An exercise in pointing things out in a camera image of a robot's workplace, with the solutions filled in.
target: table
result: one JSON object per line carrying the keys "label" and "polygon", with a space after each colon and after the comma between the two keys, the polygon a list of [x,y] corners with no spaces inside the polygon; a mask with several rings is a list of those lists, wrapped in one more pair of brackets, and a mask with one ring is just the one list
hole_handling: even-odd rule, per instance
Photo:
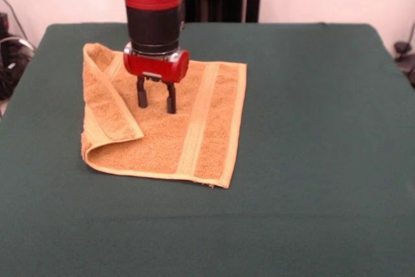
{"label": "table", "polygon": [[415,276],[415,94],[373,28],[186,26],[248,64],[230,189],[82,162],[82,47],[127,41],[47,29],[0,123],[0,276]]}

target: green tablecloth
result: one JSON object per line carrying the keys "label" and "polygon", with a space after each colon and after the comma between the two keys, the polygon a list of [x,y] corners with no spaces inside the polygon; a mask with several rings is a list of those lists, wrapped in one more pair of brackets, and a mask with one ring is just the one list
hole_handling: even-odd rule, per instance
{"label": "green tablecloth", "polygon": [[248,64],[228,190],[84,165],[82,47],[127,41],[48,28],[0,122],[0,276],[415,276],[415,94],[376,31],[187,26]]}

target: towel stripe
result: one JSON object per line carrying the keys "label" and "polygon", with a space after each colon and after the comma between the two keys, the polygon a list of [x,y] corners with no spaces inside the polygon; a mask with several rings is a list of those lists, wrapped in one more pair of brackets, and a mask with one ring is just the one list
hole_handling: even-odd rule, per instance
{"label": "towel stripe", "polygon": [[195,103],[190,115],[189,128],[184,139],[182,155],[180,156],[177,174],[195,175],[197,160],[202,147],[206,119],[215,89],[215,82],[219,72],[218,64],[209,65],[203,73],[202,81],[196,95]]}

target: towel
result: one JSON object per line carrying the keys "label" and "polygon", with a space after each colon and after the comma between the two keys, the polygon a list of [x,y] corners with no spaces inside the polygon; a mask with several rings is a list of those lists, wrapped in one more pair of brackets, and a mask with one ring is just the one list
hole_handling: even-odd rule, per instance
{"label": "towel", "polygon": [[151,80],[145,83],[148,107],[140,108],[136,83],[122,52],[99,43],[84,46],[85,163],[113,175],[229,188],[246,64],[191,60],[187,76],[176,85],[176,114],[166,111],[166,85]]}

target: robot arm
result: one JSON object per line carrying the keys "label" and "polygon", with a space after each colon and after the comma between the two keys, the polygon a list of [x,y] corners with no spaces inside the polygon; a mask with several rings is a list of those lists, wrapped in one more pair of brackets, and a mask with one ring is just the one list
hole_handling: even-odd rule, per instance
{"label": "robot arm", "polygon": [[182,0],[125,0],[130,43],[124,50],[126,69],[138,76],[140,107],[147,106],[144,78],[166,83],[167,108],[175,113],[174,83],[187,72],[189,53],[179,48]]}

